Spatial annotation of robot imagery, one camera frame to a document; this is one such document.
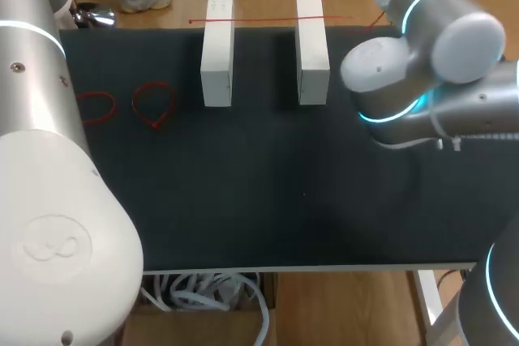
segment wooden floor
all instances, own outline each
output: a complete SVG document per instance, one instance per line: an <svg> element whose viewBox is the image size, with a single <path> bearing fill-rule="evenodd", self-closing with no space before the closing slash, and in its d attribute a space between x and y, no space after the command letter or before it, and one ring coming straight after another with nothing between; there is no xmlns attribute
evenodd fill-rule
<svg viewBox="0 0 519 346"><path fill-rule="evenodd" d="M77 1L99 2L115 10L120 7L120 0ZM519 30L516 26L519 0L475 1L500 19L508 34L505 55L518 58ZM203 25L191 24L189 19L203 18L205 9L206 0L174 0L173 6L166 11L119 15L118 26L199 28ZM238 18L294 16L295 0L237 0L235 10ZM324 0L324 13L350 17L327 24L367 25L375 19L380 10L372 0ZM380 21L380 24L385 23L385 19ZM290 26L293 22L238 23L238 26L265 24ZM458 275L449 276L444 281L441 287L444 304L460 285ZM269 345L415 346L420 343L418 319L411 298L412 290L404 272L286 273L280 274L278 287L277 308L271 315L272 321L276 324L276 334L271 334ZM147 324L142 324L146 323L145 321L140 323L141 327L147 328ZM224 325L213 326L217 329ZM232 333L229 329L226 331L226 334ZM196 338L171 344L232 344L226 343L226 338L218 343L219 338L213 335L205 339L207 343L202 342L201 338ZM153 344L170 343L157 341Z"/></svg>

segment gray robot arm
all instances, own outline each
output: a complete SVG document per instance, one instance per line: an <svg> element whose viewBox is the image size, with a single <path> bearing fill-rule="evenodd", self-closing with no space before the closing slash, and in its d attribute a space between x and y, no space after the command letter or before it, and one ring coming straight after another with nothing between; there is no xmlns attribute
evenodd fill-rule
<svg viewBox="0 0 519 346"><path fill-rule="evenodd" d="M375 141L407 147L519 131L517 64L500 62L506 38L494 16L470 0L377 2L402 37L366 41L341 64Z"/></svg>

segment red rubber band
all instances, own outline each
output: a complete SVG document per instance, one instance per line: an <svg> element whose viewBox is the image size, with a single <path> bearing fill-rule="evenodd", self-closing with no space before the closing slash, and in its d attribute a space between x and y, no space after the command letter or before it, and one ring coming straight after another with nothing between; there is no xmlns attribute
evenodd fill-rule
<svg viewBox="0 0 519 346"><path fill-rule="evenodd" d="M75 96L76 100L81 100L81 99L84 99L87 97L108 97L109 99L112 100L112 109L106 115L103 115L102 117L96 117L94 119L87 119L87 120L83 121L84 125L98 125L102 122L109 120L115 114L115 109L116 109L115 98L108 92L101 92L101 91L84 92L84 93L78 93Z"/></svg>
<svg viewBox="0 0 519 346"><path fill-rule="evenodd" d="M139 94L142 91L145 91L146 89L149 89L150 87L157 87L157 86L158 87L170 88L172 93L173 93L173 97L171 98L171 103L169 104L168 109L156 121L153 122L153 121L150 121L148 118L146 118L143 114L141 114L139 112L139 110L137 109L137 107L135 105L135 102L137 101L137 97L139 97ZM137 115L144 123L146 123L147 125L151 126L152 128L154 128L156 130L159 130L161 123L163 121L165 121L166 118L174 110L174 107L175 107L175 90L172 87L170 87L169 84L163 83L161 81L155 81L155 82L143 84L140 87L138 87L135 90L135 92L133 92L133 97L131 98L131 107L133 108L133 112L135 113L135 115Z"/></svg>

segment red line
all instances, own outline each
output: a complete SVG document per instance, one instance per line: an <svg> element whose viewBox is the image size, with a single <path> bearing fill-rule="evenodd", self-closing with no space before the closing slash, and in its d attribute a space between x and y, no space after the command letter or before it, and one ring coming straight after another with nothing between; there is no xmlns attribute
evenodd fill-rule
<svg viewBox="0 0 519 346"><path fill-rule="evenodd" d="M110 100L112 100L112 108L110 111L103 115L102 117L97 117L94 119L86 119L83 121L84 125L98 125L99 123L102 123L104 121L107 121L115 114L116 104L115 104L115 98L108 92L101 92L101 91L94 91L94 92L84 92L84 93L78 93L75 98L77 100L82 100L84 98L88 97L108 97Z"/></svg>
<svg viewBox="0 0 519 346"><path fill-rule="evenodd" d="M169 104L169 107L168 109L156 120L156 121L151 121L149 120L147 117L145 117L142 113L139 112L139 110L137 109L137 105L136 105L136 101L137 101L137 98L139 97L139 95L141 94L142 91L145 91L151 87L163 87L163 88L168 88L171 90L171 92L173 93L172 97L171 97L171 103ZM155 130L159 130L160 129L160 125L162 124L162 122L164 122L166 120L166 118L173 112L174 110L174 107L175 107L175 90L169 86L169 84L167 83L162 83L161 81L156 81L156 82L151 82L151 83L146 83L144 85L141 85L140 87L138 87L135 92L133 93L133 97L131 98L131 107L133 108L133 112L135 113L135 115L137 115L144 123L146 123L147 125L151 126L152 128L154 128Z"/></svg>
<svg viewBox="0 0 519 346"><path fill-rule="evenodd" d="M196 22L280 22L283 20L299 19L352 19L351 16L342 15L318 15L318 16L293 16L290 18L235 18L235 19L189 19L189 23Z"/></svg>

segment black table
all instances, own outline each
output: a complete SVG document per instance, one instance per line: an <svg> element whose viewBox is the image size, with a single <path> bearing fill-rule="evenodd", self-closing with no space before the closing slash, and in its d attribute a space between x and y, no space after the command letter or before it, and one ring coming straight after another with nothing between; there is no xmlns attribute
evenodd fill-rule
<svg viewBox="0 0 519 346"><path fill-rule="evenodd" d="M294 30L236 31L232 108L204 107L203 30L64 32L76 92L107 91L115 117L86 133L94 162L139 231L145 271L432 268L479 260L519 209L519 143L374 144L338 68L391 28L328 28L326 106L297 103ZM162 131L131 109L141 84L174 86ZM167 90L139 101L160 115ZM106 110L81 102L82 115Z"/></svg>

